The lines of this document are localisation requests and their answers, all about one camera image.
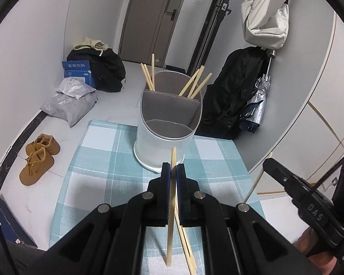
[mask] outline human hand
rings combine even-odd
[[[302,236],[294,243],[294,246],[300,251],[305,252],[310,244],[311,228],[307,228]],[[324,251],[308,258],[315,266],[317,266],[322,275],[329,275],[336,265],[336,257],[331,253]]]

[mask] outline brown door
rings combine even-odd
[[[162,67],[183,0],[131,0],[120,44],[122,60]]]

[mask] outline metal bolt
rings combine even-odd
[[[99,213],[106,213],[109,211],[109,209],[110,209],[110,206],[105,204],[105,203],[98,206],[98,212]]]
[[[250,206],[247,205],[246,203],[239,204],[239,210],[241,212],[247,212],[249,209],[250,209]]]
[[[143,199],[151,199],[153,198],[154,194],[153,192],[146,191],[141,196],[143,197]]]
[[[198,199],[203,199],[205,197],[205,192],[202,191],[195,191],[194,192],[194,197],[198,198]]]

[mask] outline white handbag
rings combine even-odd
[[[245,0],[241,5],[242,29],[246,42],[267,49],[283,46],[289,29],[288,0],[272,15],[266,24],[265,18],[270,0]]]

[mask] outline white plastic package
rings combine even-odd
[[[75,97],[58,93],[41,105],[41,110],[51,116],[63,119],[70,126],[73,126],[92,109],[97,101],[97,96],[97,92],[92,92],[76,99]]]
[[[79,99],[89,93],[94,92],[96,89],[87,85],[84,82],[80,82],[76,78],[67,77],[64,78],[59,87],[56,89],[59,93],[64,93],[67,96],[75,97]]]

